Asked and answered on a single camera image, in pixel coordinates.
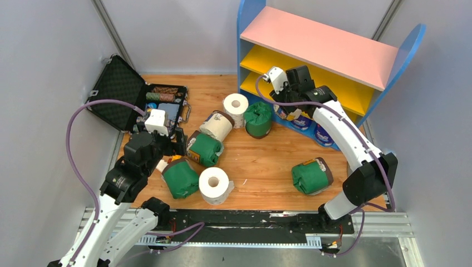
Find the cream roll blue picture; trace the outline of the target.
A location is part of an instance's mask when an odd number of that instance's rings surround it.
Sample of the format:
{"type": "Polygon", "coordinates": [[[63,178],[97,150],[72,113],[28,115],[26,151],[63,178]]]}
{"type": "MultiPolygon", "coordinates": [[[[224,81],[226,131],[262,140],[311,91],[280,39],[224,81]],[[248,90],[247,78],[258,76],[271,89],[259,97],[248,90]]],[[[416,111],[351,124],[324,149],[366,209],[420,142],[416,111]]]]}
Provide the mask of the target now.
{"type": "Polygon", "coordinates": [[[214,110],[199,126],[203,134],[223,142],[235,125],[234,120],[225,112],[214,110]]]}

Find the cream roll brown band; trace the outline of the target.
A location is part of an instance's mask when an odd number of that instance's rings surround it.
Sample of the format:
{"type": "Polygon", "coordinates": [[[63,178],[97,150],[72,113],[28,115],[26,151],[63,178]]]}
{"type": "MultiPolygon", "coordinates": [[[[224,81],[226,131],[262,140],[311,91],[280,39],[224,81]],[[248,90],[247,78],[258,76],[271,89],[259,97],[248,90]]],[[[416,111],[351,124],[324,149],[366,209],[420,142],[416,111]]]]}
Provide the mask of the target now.
{"type": "Polygon", "coordinates": [[[284,110],[284,106],[279,106],[279,105],[273,105],[273,109],[275,114],[286,121],[293,121],[296,120],[300,117],[302,114],[302,111],[300,109],[296,109],[295,111],[292,112],[287,112],[284,110]]]}

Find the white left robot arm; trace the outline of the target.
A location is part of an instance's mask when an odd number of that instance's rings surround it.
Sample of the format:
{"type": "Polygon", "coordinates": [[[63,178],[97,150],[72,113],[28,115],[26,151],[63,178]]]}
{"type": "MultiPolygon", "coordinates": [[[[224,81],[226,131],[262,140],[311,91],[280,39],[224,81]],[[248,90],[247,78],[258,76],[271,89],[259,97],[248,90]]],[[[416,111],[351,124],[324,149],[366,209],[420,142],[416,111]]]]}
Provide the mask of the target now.
{"type": "Polygon", "coordinates": [[[151,197],[115,236],[112,231],[128,211],[164,156],[184,155],[187,136],[180,127],[175,137],[147,130],[131,135],[114,167],[100,187],[98,204],[68,253],[49,266],[117,266],[122,257],[147,232],[166,229],[170,206],[151,197]]]}

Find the blue Tempo tissue pack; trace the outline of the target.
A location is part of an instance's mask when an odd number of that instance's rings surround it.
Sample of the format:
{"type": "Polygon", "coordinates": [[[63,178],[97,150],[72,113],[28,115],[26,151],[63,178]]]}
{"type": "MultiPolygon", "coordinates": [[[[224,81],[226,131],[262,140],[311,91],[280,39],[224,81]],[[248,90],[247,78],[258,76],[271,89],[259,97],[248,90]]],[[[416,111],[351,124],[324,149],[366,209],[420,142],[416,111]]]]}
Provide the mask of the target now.
{"type": "Polygon", "coordinates": [[[312,122],[313,121],[310,118],[300,115],[299,117],[292,120],[290,123],[291,126],[297,130],[308,131],[312,126],[312,122]]]}

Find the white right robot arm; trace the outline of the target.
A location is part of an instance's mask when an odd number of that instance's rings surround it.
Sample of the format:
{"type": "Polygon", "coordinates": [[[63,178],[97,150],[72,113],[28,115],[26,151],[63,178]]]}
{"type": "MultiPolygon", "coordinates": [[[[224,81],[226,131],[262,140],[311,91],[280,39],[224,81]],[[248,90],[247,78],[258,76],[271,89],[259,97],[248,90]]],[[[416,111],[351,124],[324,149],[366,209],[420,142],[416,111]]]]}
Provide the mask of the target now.
{"type": "Polygon", "coordinates": [[[393,186],[397,157],[373,145],[347,116],[335,93],[326,85],[317,87],[307,66],[286,71],[272,67],[264,78],[271,83],[271,99],[285,114],[306,113],[327,131],[345,156],[351,174],[343,182],[342,191],[325,203],[318,225],[332,232],[340,218],[368,201],[388,192],[393,186]]]}

